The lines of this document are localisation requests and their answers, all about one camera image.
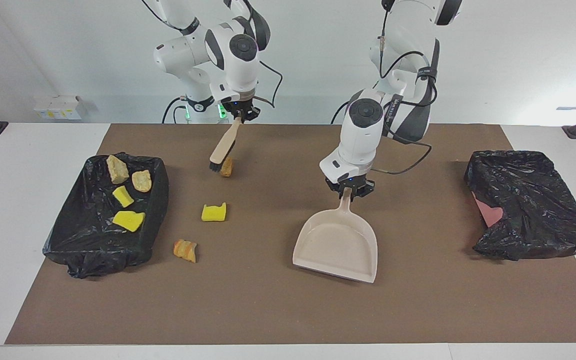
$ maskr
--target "wooden brush handle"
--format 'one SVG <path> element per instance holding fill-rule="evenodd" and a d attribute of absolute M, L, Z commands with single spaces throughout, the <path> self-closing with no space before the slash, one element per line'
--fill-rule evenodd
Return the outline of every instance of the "wooden brush handle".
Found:
<path fill-rule="evenodd" d="M 233 143 L 237 138 L 237 130 L 242 125 L 242 118 L 237 117 L 235 121 L 232 123 L 230 128 L 226 131 L 226 133 L 221 137 L 221 140 L 217 144 L 217 147 L 214 148 L 212 155 L 210 155 L 210 162 L 213 164 L 221 164 L 228 156 L 228 152 L 233 147 Z"/>

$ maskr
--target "white tabletop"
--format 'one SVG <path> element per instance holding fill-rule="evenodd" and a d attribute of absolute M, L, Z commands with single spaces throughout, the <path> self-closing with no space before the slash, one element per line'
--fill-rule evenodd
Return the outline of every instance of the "white tabletop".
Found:
<path fill-rule="evenodd" d="M 108 124 L 11 123 L 0 135 L 0 359 L 576 359 L 576 344 L 3 346 L 44 260 L 41 249 Z M 516 150 L 544 152 L 576 198 L 576 141 L 560 128 L 503 126 Z"/>

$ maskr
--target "dustpan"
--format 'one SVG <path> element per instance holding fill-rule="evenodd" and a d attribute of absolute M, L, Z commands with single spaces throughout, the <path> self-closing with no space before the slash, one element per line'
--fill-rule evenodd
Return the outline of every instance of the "dustpan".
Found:
<path fill-rule="evenodd" d="M 377 237 L 373 228 L 350 211 L 349 188 L 339 207 L 311 216 L 292 253 L 298 267 L 339 278 L 374 283 L 377 276 Z"/>

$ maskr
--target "food scrap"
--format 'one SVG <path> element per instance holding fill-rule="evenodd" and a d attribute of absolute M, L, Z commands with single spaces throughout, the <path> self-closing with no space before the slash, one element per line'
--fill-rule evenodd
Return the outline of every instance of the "food scrap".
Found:
<path fill-rule="evenodd" d="M 230 178 L 233 175 L 233 158 L 226 157 L 226 160 L 223 161 L 223 165 L 221 166 L 221 170 L 219 174 L 224 178 Z"/>
<path fill-rule="evenodd" d="M 151 172 L 148 170 L 133 172 L 132 186 L 138 192 L 147 193 L 151 191 L 151 187 L 153 187 Z"/>
<path fill-rule="evenodd" d="M 182 258 L 183 260 L 188 260 L 189 262 L 196 263 L 197 262 L 197 256 L 195 255 L 196 247 L 197 243 L 185 240 L 178 240 L 174 243 L 174 248 L 172 252 L 178 258 Z"/>
<path fill-rule="evenodd" d="M 105 160 L 110 173 L 110 180 L 113 184 L 119 185 L 128 180 L 128 167 L 126 163 L 119 160 L 115 155 L 109 155 Z"/>

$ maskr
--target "black plastic bin liner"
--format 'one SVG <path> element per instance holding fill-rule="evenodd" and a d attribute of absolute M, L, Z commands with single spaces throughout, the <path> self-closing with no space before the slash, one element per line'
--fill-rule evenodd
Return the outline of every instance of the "black plastic bin liner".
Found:
<path fill-rule="evenodd" d="M 477 151 L 465 180 L 503 216 L 473 247 L 506 260 L 576 255 L 576 201 L 553 162 L 535 151 Z"/>
<path fill-rule="evenodd" d="M 129 178 L 123 184 L 110 181 L 107 155 L 86 160 L 43 247 L 43 254 L 57 264 L 67 265 L 73 278 L 104 276 L 126 267 L 144 264 L 153 255 L 153 243 L 166 216 L 169 179 L 162 159 L 115 154 L 126 163 L 128 173 L 150 171 L 152 188 L 142 193 Z M 125 185 L 135 200 L 125 209 L 113 191 Z M 136 232 L 112 223 L 119 211 L 146 213 Z"/>

